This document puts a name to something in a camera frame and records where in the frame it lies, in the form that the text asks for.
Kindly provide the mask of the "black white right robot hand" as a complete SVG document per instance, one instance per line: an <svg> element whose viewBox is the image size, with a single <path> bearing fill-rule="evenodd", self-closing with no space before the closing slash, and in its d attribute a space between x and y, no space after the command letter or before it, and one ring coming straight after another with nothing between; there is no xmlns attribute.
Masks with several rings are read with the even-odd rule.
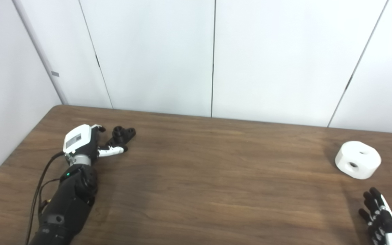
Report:
<svg viewBox="0 0 392 245"><path fill-rule="evenodd" d="M392 210L384 195L371 187L363 193L364 206L358 214L367 225L367 232L372 245L392 245Z"/></svg>

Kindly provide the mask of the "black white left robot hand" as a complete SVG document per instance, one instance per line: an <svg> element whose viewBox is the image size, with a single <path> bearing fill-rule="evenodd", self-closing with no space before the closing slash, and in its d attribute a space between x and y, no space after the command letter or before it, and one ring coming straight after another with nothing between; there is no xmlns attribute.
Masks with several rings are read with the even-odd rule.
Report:
<svg viewBox="0 0 392 245"><path fill-rule="evenodd" d="M83 124L71 130L64 138L63 152L65 157L74 159L78 155L84 155L95 160L98 157L109 157L128 151L126 146L112 146L110 144L99 146L100 132L106 129L98 124L93 126Z"/></svg>

